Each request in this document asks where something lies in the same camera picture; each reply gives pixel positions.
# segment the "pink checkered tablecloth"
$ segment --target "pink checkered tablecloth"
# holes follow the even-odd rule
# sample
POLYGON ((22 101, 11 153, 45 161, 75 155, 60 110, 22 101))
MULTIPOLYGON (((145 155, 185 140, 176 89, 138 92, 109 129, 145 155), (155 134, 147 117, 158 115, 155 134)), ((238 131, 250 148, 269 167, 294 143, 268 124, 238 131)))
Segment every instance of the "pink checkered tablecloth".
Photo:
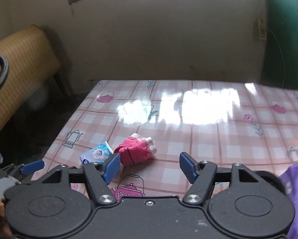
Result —
MULTIPOLYGON (((49 148, 45 168, 80 167, 79 156, 107 141, 115 149, 132 133, 152 137, 157 153, 147 162, 121 166, 109 185, 130 186, 146 196, 179 195, 190 184, 179 154, 220 167, 245 164, 252 170, 282 174, 298 147, 298 91, 254 83, 192 80, 103 80, 88 94, 49 148), (63 146, 75 132, 72 148, 63 146)), ((227 184, 215 187, 214 193, 227 184)), ((86 195, 83 184, 75 187, 86 195)))

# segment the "green wall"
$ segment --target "green wall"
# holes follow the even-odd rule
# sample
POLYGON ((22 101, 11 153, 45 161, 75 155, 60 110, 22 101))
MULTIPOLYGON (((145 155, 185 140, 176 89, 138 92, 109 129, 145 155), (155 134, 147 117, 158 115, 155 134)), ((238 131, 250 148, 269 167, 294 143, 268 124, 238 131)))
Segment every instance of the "green wall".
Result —
MULTIPOLYGON (((298 0, 268 0, 268 29, 279 41, 286 66, 285 88, 298 89, 298 0)), ((274 36, 268 32, 261 83, 282 86, 284 70, 274 36)))

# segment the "red towel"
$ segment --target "red towel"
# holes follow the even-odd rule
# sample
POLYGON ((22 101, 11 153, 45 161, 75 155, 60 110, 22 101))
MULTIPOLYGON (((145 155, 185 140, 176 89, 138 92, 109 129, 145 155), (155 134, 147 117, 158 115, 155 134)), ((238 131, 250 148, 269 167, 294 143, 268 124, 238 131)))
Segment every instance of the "red towel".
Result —
POLYGON ((132 134, 114 150, 114 153, 119 153, 120 161, 125 166, 144 162, 156 152, 151 137, 145 138, 137 133, 132 134))

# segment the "blue snack package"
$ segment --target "blue snack package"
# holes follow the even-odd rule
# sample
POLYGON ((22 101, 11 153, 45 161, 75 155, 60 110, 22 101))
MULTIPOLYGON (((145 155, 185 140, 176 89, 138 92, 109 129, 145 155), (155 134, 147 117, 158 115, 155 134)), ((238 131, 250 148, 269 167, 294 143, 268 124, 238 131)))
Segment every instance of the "blue snack package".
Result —
POLYGON ((80 161, 83 165, 88 163, 100 163, 102 164, 110 156, 112 156, 113 151, 108 145, 107 141, 102 142, 93 149, 81 154, 80 161))

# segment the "chair backrest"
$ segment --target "chair backrest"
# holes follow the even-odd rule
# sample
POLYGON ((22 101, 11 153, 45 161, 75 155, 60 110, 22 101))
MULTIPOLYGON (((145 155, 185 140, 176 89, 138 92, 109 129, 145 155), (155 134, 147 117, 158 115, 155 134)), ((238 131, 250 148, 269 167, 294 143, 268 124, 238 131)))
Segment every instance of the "chair backrest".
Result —
POLYGON ((55 74, 60 63, 44 31, 37 26, 0 41, 0 54, 8 60, 9 75, 0 90, 0 131, 26 99, 55 74))

